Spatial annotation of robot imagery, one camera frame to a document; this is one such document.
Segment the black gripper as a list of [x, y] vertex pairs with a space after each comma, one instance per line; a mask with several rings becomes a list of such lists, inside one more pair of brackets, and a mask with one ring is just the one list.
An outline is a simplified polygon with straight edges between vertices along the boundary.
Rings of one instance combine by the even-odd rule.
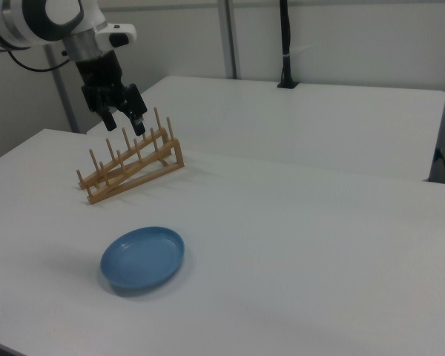
[[143, 114], [146, 106], [136, 84], [122, 83], [122, 69], [114, 51], [95, 59], [76, 62], [84, 82], [82, 92], [91, 111], [99, 114], [108, 131], [116, 128], [110, 108], [131, 118], [136, 135], [145, 133]]

